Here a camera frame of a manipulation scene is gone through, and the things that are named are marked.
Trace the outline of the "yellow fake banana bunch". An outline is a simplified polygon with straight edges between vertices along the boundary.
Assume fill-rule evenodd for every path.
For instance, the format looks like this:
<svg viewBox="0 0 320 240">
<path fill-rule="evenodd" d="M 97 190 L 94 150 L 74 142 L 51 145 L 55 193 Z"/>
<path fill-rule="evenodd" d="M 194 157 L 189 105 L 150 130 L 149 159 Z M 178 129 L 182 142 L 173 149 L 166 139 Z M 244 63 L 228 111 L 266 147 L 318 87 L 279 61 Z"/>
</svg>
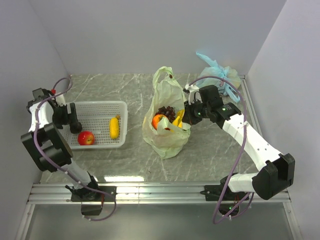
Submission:
<svg viewBox="0 0 320 240">
<path fill-rule="evenodd" d="M 179 127 L 179 128 L 182 128 L 183 127 L 183 122 L 182 122 L 182 119 L 183 119 L 183 116 L 184 116 L 184 113 L 185 113 L 185 110 L 182 109 L 182 110 L 179 110 L 176 114 L 176 118 L 175 120 L 172 122 L 172 124 L 176 127 Z"/>
</svg>

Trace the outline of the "dark purple fake grapes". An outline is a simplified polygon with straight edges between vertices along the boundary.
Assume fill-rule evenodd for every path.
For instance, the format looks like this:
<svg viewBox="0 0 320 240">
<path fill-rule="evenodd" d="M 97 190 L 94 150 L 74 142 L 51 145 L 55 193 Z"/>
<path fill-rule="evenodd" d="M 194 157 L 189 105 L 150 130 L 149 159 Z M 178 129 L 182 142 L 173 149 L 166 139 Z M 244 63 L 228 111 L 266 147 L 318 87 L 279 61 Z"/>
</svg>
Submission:
<svg viewBox="0 0 320 240">
<path fill-rule="evenodd" d="M 171 106 L 162 106 L 156 112 L 156 115 L 164 115 L 168 118 L 169 122 L 172 123 L 176 119 L 176 111 Z"/>
</svg>

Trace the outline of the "orange fake persimmon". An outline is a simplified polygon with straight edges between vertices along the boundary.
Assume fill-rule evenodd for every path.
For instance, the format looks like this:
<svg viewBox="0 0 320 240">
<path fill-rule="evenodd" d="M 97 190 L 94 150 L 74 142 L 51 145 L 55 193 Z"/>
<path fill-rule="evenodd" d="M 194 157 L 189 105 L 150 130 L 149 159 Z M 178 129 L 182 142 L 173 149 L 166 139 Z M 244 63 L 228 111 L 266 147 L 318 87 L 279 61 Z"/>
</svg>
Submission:
<svg viewBox="0 0 320 240">
<path fill-rule="evenodd" d="M 155 130 L 158 129 L 158 124 L 159 124 L 159 122 L 160 122 L 162 119 L 167 119 L 167 116 L 165 116 L 164 114 L 156 114 L 156 115 L 153 117 L 153 119 L 152 119 L 152 121 L 151 121 L 151 125 L 153 126 L 153 128 L 154 128 Z"/>
</svg>

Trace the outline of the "light green plastic bag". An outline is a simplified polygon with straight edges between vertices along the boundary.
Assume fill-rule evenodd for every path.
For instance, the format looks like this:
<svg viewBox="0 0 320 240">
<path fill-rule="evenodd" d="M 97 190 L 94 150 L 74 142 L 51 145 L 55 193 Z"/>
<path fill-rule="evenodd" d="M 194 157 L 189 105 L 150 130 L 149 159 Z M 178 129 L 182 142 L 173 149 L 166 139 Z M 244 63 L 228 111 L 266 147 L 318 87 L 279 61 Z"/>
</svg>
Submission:
<svg viewBox="0 0 320 240">
<path fill-rule="evenodd" d="M 152 86 L 153 98 L 144 116 L 142 136 L 161 159 L 169 159 L 176 156 L 188 142 L 191 126 L 183 123 L 182 127 L 178 127 L 163 118 L 158 127 L 154 128 L 152 120 L 161 107 L 172 107 L 176 112 L 184 110 L 187 99 L 171 67 L 160 67 L 153 75 Z"/>
</svg>

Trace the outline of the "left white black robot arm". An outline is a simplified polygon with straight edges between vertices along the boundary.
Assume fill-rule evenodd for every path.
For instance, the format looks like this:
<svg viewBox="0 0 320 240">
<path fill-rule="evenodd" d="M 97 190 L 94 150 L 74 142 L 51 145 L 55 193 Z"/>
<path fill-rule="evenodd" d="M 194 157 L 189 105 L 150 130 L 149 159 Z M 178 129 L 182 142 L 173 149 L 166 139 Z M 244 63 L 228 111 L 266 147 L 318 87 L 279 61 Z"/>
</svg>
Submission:
<svg viewBox="0 0 320 240">
<path fill-rule="evenodd" d="M 83 127 L 78 120 L 75 104 L 66 103 L 64 96 L 54 97 L 53 90 L 38 88 L 32 92 L 34 99 L 27 104 L 31 126 L 20 139 L 32 160 L 42 172 L 56 172 L 59 168 L 71 178 L 73 186 L 66 188 L 81 201 L 95 201 L 101 189 L 95 178 L 80 168 L 73 160 L 73 152 L 61 134 L 69 126 L 72 134 Z"/>
</svg>

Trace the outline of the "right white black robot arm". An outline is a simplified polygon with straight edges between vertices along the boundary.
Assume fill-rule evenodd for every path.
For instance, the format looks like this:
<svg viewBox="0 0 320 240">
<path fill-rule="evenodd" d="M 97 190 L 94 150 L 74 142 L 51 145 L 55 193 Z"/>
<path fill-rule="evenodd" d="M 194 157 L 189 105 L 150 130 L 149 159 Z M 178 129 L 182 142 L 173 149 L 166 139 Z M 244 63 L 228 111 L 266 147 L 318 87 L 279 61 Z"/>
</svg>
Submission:
<svg viewBox="0 0 320 240">
<path fill-rule="evenodd" d="M 256 193 L 263 200 L 290 187 L 294 182 L 295 159 L 272 147 L 245 119 L 233 103 L 224 103 L 218 88 L 208 85 L 199 88 L 187 84 L 184 91 L 189 94 L 184 103 L 182 122 L 195 125 L 209 119 L 233 137 L 249 155 L 257 173 L 233 174 L 220 187 L 220 194 L 226 200 L 233 199 L 238 192 Z"/>
</svg>

